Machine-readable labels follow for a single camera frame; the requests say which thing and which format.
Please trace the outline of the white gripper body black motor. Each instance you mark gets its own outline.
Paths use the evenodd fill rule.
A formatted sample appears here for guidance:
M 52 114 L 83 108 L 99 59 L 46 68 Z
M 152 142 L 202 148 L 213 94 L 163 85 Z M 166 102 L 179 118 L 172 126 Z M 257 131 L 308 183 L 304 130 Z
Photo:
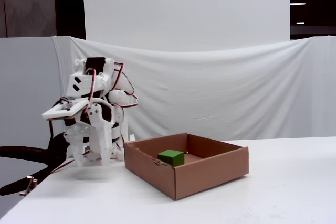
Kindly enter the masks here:
M 78 99 L 80 110 L 78 111 L 78 125 L 81 130 L 91 130 L 102 128 L 107 125 L 112 128 L 113 112 L 112 105 L 102 98 L 88 98 Z

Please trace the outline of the white moving gripper finger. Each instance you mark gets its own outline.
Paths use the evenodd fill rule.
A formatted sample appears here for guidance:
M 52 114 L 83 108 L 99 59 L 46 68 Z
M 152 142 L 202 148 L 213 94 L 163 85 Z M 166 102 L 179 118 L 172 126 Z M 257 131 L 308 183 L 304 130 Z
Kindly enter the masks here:
M 93 103 L 87 111 L 90 124 L 92 126 L 90 149 L 96 154 L 100 154 L 101 164 L 107 166 L 112 155 L 112 123 L 103 118 L 102 106 Z

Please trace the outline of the white fixed gripper finger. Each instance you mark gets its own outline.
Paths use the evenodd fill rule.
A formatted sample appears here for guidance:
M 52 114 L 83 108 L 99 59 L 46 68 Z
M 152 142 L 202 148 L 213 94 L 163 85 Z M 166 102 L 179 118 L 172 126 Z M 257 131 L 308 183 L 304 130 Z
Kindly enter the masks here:
M 75 164 L 81 167 L 84 163 L 83 147 L 85 137 L 89 137 L 90 127 L 87 125 L 72 125 L 67 126 L 64 133 L 65 140 L 69 143 L 71 153 Z

